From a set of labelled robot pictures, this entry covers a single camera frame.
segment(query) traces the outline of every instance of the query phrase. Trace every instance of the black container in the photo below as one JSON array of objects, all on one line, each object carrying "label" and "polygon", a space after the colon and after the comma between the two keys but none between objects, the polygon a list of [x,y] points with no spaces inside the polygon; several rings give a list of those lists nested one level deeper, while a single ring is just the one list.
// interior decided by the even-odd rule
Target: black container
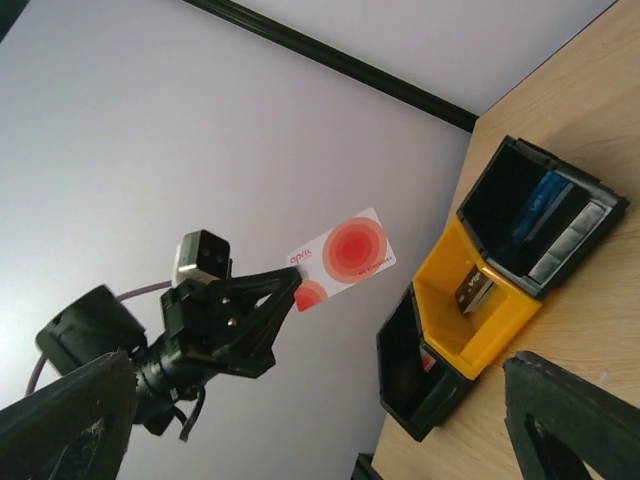
[{"label": "black container", "polygon": [[353,467],[351,480],[382,480],[382,477],[375,471],[371,462],[373,455],[359,453],[356,464]]},{"label": "black container", "polygon": [[458,218],[489,265],[542,299],[628,205],[599,179],[524,140],[505,137]]},{"label": "black container", "polygon": [[[426,344],[420,325],[409,287],[377,335],[380,403],[417,441],[453,411],[474,383]],[[435,360],[428,373],[421,349]]]}]

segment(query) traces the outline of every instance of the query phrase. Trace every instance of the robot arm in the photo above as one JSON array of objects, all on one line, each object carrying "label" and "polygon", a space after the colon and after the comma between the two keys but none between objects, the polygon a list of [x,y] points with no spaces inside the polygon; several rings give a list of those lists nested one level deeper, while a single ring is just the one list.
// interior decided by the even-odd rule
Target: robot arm
[{"label": "robot arm", "polygon": [[[185,236],[176,260],[177,285],[160,299],[165,332],[150,346],[104,285],[57,315],[36,343],[62,375],[126,351],[137,380],[134,423],[162,435],[177,417],[186,440],[209,380],[219,373],[257,378],[275,365],[272,346],[301,278],[294,267],[231,278],[229,244],[206,231]],[[180,400],[198,400],[189,421],[175,407]]]}]

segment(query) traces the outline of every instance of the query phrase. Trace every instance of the red circle logo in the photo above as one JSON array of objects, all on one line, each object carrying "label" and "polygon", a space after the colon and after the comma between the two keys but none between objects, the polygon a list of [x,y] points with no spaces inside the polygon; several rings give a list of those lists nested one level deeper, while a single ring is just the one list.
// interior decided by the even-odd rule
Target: red circle logo
[{"label": "red circle logo", "polygon": [[329,298],[329,295],[319,283],[313,280],[306,280],[295,291],[293,298],[296,300],[298,310],[304,312],[314,305],[324,302]]},{"label": "red circle logo", "polygon": [[356,283],[374,275],[386,255],[387,237],[382,226],[370,218],[355,217],[329,234],[322,261],[334,280]]}]

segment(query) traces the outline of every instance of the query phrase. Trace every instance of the card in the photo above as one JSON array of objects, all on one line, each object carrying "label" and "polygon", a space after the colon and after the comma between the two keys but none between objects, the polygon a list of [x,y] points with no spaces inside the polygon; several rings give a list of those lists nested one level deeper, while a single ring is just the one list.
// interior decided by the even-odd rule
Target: card
[{"label": "card", "polygon": [[476,312],[493,290],[494,283],[473,266],[456,290],[458,308],[463,314]]},{"label": "card", "polygon": [[303,312],[386,270],[396,257],[375,210],[368,208],[294,250],[286,261],[300,268],[295,299]]},{"label": "card", "polygon": [[533,189],[511,225],[511,241],[522,245],[540,230],[551,213],[569,194],[573,185],[557,173],[547,172]]},{"label": "card", "polygon": [[429,373],[435,366],[436,359],[429,355],[429,352],[422,345],[420,345],[420,358],[422,359],[422,370],[424,373]]}]

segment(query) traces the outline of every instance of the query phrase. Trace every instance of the white card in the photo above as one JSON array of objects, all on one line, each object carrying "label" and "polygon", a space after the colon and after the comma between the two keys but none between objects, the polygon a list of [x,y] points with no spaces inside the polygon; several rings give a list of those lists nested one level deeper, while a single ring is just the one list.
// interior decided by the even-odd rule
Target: white card
[{"label": "white card", "polygon": [[323,233],[287,255],[303,278],[295,293],[299,311],[307,310],[396,263],[387,235],[373,208]]}]

